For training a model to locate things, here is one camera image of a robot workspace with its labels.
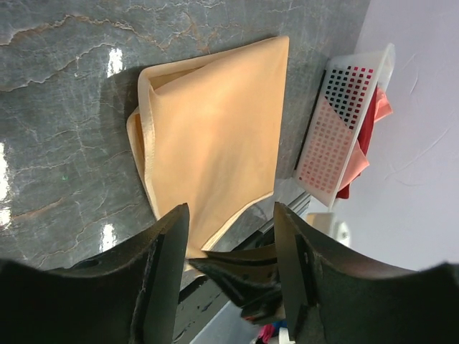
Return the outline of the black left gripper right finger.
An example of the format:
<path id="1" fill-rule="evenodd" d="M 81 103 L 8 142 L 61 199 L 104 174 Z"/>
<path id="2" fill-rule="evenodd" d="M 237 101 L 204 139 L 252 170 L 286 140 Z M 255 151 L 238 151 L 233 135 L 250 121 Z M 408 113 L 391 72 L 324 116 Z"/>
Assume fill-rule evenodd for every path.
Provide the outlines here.
<path id="1" fill-rule="evenodd" d="M 458 266 L 416 272 L 355 252 L 274 207 L 288 331 L 297 343 L 456 343 Z"/>

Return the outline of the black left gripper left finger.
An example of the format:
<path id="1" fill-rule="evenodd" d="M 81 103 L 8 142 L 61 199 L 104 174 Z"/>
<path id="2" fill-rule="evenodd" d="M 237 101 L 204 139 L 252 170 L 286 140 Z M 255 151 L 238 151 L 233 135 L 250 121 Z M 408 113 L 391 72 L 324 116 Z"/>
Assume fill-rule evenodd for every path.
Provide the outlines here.
<path id="1" fill-rule="evenodd" d="M 189 209 L 70 268 L 1 261 L 3 343 L 170 343 Z"/>

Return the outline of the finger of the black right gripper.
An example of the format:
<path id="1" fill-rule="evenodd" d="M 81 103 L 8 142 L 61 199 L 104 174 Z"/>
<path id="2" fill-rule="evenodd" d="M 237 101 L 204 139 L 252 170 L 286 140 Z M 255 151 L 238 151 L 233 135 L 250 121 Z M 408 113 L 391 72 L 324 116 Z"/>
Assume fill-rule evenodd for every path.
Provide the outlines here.
<path id="1" fill-rule="evenodd" d="M 206 252 L 189 264 L 210 278 L 241 309 L 242 319 L 267 325 L 285 319 L 275 247 Z"/>

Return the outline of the peach cloth napkin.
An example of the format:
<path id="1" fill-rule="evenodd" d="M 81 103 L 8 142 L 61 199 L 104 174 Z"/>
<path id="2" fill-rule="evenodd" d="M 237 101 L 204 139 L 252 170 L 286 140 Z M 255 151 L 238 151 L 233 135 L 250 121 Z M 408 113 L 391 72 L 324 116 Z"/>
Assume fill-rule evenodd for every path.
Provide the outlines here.
<path id="1" fill-rule="evenodd" d="M 288 53 L 273 37 L 138 76 L 128 139 L 154 216 L 189 207 L 187 258 L 273 195 Z"/>

